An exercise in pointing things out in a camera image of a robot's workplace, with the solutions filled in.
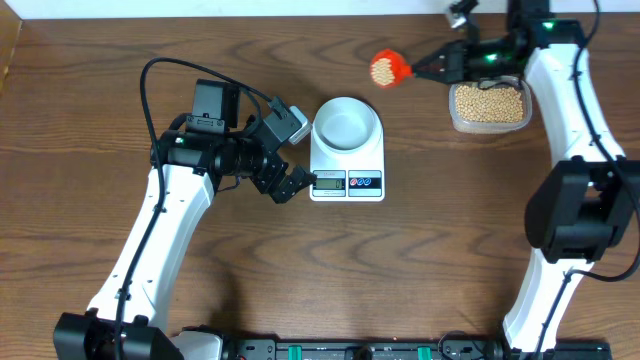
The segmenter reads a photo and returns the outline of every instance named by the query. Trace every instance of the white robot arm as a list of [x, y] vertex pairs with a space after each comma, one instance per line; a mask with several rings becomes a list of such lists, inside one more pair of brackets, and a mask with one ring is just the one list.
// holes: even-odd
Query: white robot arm
[[[578, 46], [575, 44], [551, 44], [546, 49], [533, 51], [525, 69], [525, 80], [533, 89], [549, 138], [552, 165], [561, 160], [581, 156], [586, 162], [605, 162], [602, 153], [594, 146], [586, 121], [580, 110], [573, 83], [573, 61]], [[600, 141], [614, 158], [624, 156], [622, 148], [609, 131], [598, 103], [591, 77], [588, 54], [583, 50], [578, 63], [579, 81]], [[534, 352], [543, 323], [549, 314], [565, 274], [571, 270], [589, 271], [593, 262], [585, 259], [560, 259], [549, 263], [540, 249], [532, 249], [529, 267], [515, 305], [506, 315], [503, 327], [512, 348]], [[542, 351], [556, 345], [556, 331], [562, 316], [577, 288], [581, 275], [574, 275], [558, 304], [542, 344]]]
[[[166, 355], [218, 360], [220, 337], [187, 332], [170, 341], [164, 331], [178, 271], [198, 222], [213, 203], [221, 178], [235, 177], [236, 186], [240, 177], [250, 178], [258, 191], [269, 194], [275, 203], [287, 202], [315, 181], [315, 175], [300, 166], [287, 174], [288, 164], [277, 153], [285, 142], [296, 144], [311, 129], [297, 108], [258, 92], [273, 110], [262, 119], [259, 105], [247, 91], [256, 90], [177, 59], [150, 61], [143, 71], [142, 84], [146, 71], [155, 62], [204, 69], [228, 82], [198, 80], [192, 113], [176, 118], [160, 139], [155, 139], [150, 128], [153, 168], [140, 214], [114, 269], [85, 315], [65, 313], [60, 318], [54, 345], [62, 359]], [[244, 130], [231, 132], [229, 129], [237, 126], [240, 91], [254, 102], [258, 116], [250, 118]], [[186, 129], [180, 131], [183, 124]], [[159, 167], [164, 179], [162, 190]], [[163, 201], [159, 201], [160, 191], [164, 191]], [[160, 202], [163, 206], [157, 211]], [[154, 216], [156, 222], [151, 227]]]

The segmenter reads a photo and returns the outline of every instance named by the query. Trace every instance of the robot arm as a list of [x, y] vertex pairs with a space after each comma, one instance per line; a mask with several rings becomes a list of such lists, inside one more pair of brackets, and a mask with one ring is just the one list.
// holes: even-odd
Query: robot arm
[[[467, 39], [446, 44], [411, 69], [415, 77], [445, 84], [516, 75], [536, 95], [553, 170], [527, 205], [525, 227], [533, 248], [516, 303], [504, 318], [503, 332], [508, 353], [535, 352], [540, 341], [544, 352], [555, 347], [557, 327], [582, 278], [574, 275], [564, 284], [565, 274], [589, 271], [608, 247], [618, 244], [633, 204], [594, 146], [579, 106], [573, 77], [576, 44], [584, 42], [579, 23], [556, 19], [548, 0], [511, 0], [508, 35], [480, 42], [470, 14], [476, 4], [462, 0], [447, 10], [452, 28], [465, 27]], [[580, 90], [603, 147], [625, 173], [637, 175], [638, 163], [624, 159], [607, 127], [591, 83], [586, 50], [577, 65]], [[590, 187], [600, 191], [599, 197], [587, 196]], [[547, 323], [554, 303], [555, 312]], [[546, 335], [540, 339], [544, 326]]]
[[[123, 316], [123, 352], [129, 359], [197, 358], [218, 360], [221, 339], [188, 332], [169, 340], [168, 311], [173, 287], [191, 236], [213, 203], [223, 176], [248, 177], [262, 194], [285, 203], [315, 181], [300, 166], [290, 174], [278, 155], [285, 143], [295, 144], [310, 124], [295, 107], [270, 101], [264, 120], [251, 119], [239, 132], [239, 89], [229, 83], [198, 80], [192, 114], [180, 116], [158, 140], [165, 180], [162, 212], [142, 250], [129, 285]], [[186, 130], [178, 130], [185, 123]], [[149, 184], [140, 214], [114, 269], [85, 315], [63, 314], [54, 331], [60, 359], [112, 359], [119, 297], [125, 273], [154, 214], [159, 196], [158, 167], [152, 153]]]
[[[169, 304], [189, 241], [202, 214], [213, 203], [213, 184], [208, 174], [198, 175], [186, 166], [164, 165], [167, 184], [165, 209], [149, 237], [136, 266], [125, 306], [124, 322], [144, 316], [149, 326], [167, 328]], [[118, 262], [87, 310], [96, 309], [99, 319], [115, 320], [119, 289], [158, 198], [158, 170], [149, 173], [149, 185]]]

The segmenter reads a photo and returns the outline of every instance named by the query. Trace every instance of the white wall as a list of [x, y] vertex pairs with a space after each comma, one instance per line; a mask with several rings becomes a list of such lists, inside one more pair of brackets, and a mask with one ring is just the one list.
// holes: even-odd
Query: white wall
[[[448, 0], [5, 0], [25, 20], [194, 16], [389, 15], [442, 13]], [[505, 12], [480, 0], [477, 12]], [[588, 12], [591, 0], [552, 0], [554, 12]], [[603, 11], [640, 11], [640, 0], [600, 0]]]

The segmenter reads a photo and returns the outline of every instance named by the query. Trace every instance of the scale display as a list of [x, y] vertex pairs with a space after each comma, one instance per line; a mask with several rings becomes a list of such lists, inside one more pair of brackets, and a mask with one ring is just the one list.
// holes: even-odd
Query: scale display
[[318, 190], [344, 190], [344, 179], [318, 179], [313, 188]]
[[316, 170], [318, 176], [313, 185], [317, 197], [380, 197], [382, 196], [382, 172], [378, 170]]

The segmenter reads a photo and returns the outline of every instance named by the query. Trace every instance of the green connector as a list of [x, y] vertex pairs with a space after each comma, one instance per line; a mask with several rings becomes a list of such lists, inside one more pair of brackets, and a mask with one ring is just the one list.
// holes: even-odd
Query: green connector
[[418, 348], [418, 360], [432, 360], [431, 357], [431, 348], [430, 347], [419, 347]]
[[301, 346], [289, 346], [289, 360], [302, 360]]

